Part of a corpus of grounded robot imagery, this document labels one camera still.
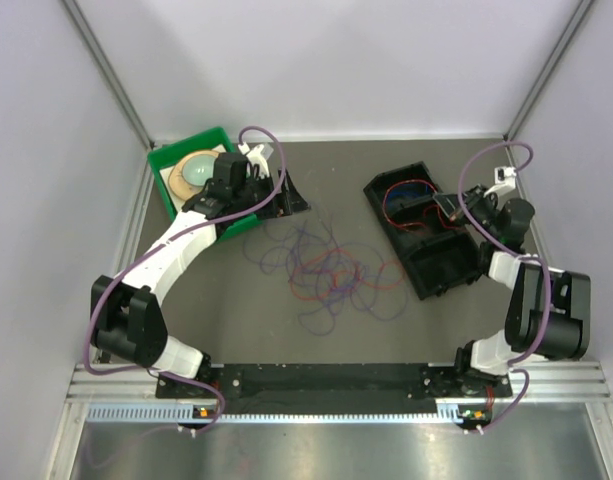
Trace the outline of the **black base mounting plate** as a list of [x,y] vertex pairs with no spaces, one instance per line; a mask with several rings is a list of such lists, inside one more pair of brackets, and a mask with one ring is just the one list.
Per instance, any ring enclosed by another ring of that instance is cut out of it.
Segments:
[[426,363],[213,364],[203,366],[197,381],[233,400],[262,393],[402,392],[415,400],[439,398],[508,398],[512,389],[500,379],[462,377],[452,365]]

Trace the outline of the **white square board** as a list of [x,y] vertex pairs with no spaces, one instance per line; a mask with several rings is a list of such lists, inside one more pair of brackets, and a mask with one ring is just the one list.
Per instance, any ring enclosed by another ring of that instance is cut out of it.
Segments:
[[[200,150],[214,150],[214,151],[218,152],[218,153],[219,153],[219,155],[220,155],[221,153],[225,153],[225,152],[226,152],[226,148],[225,148],[223,145],[221,145],[221,144],[217,145],[217,146],[216,146],[215,148],[213,148],[213,149],[200,149]],[[172,205],[173,205],[173,211],[174,211],[175,213],[179,212],[179,211],[181,210],[181,208],[182,208],[183,204],[184,204],[184,203],[187,201],[187,200],[186,200],[186,201],[183,201],[183,200],[179,199],[177,196],[175,196],[175,195],[172,193],[172,191],[170,190],[170,187],[168,186],[168,177],[169,177],[169,175],[170,175],[170,173],[171,173],[171,171],[172,171],[173,167],[174,167],[174,166],[175,166],[175,165],[176,165],[176,164],[177,164],[177,163],[178,163],[180,160],[176,161],[176,162],[175,162],[175,163],[174,163],[172,166],[162,168],[162,169],[159,171],[160,176],[161,176],[161,178],[162,178],[162,180],[163,180],[163,184],[164,184],[164,187],[165,187],[166,193],[168,194],[168,196],[169,196],[169,198],[170,198],[170,200],[171,200],[171,203],[172,203]]]

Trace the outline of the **black three-compartment tray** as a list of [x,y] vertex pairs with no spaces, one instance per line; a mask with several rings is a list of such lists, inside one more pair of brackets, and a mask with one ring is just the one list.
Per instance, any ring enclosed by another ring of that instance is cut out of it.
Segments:
[[417,296],[425,300],[479,280],[478,245],[452,224],[433,195],[441,193],[422,162],[380,173],[363,193]]

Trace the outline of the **wooden round plate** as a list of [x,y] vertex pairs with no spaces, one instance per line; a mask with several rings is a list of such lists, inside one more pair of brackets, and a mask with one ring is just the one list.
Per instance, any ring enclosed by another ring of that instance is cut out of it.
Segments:
[[186,201],[190,199],[192,196],[198,194],[202,191],[205,184],[200,187],[192,186],[188,184],[182,177],[182,165],[183,165],[183,157],[172,169],[169,177],[168,177],[168,186],[172,193],[177,196],[179,199]]

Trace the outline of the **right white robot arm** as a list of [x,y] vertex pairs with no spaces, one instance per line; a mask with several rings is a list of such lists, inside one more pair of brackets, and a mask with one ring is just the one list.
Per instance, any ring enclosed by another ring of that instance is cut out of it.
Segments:
[[451,223],[487,232],[479,248],[480,272],[511,290],[503,329],[457,350],[455,388],[473,396],[526,360],[582,358],[590,342],[591,279],[553,267],[544,270],[525,251],[533,205],[521,198],[499,205],[498,195],[481,185],[460,196],[435,194],[433,200]]

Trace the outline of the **light teal bowl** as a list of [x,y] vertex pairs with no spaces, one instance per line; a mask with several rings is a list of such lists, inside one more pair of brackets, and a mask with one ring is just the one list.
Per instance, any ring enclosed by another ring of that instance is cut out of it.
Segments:
[[217,152],[211,150],[197,151],[187,155],[183,159],[183,179],[192,186],[203,186],[212,177],[218,156]]

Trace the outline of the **green plastic bin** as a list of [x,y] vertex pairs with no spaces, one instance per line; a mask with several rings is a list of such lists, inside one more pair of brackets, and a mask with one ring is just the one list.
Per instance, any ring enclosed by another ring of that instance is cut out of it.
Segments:
[[213,149],[219,144],[226,148],[225,153],[240,153],[237,146],[228,138],[224,128],[212,127],[183,140],[165,145],[148,154],[148,163],[155,177],[155,185],[161,194],[171,220],[177,225],[177,229],[172,234],[173,236],[189,232],[192,228],[206,225],[214,230],[218,239],[222,237],[228,238],[231,231],[238,232],[248,228],[250,223],[259,221],[259,219],[252,214],[255,207],[238,214],[211,220],[206,219],[203,214],[194,211],[184,212],[183,206],[179,212],[175,213],[173,211],[173,205],[166,193],[159,171],[162,168],[172,166],[176,161],[192,151]]

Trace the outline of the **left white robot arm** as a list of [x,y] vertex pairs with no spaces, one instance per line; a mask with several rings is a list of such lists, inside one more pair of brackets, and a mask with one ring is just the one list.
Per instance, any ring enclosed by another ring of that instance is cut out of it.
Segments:
[[212,387],[207,354],[171,336],[161,310],[163,301],[188,266],[203,251],[227,237],[248,216],[260,221],[309,210],[288,172],[277,179],[264,157],[254,153],[193,152],[182,166],[197,158],[212,165],[203,185],[194,184],[168,230],[132,265],[115,277],[100,276],[91,290],[91,346],[145,369],[178,377],[191,396]]

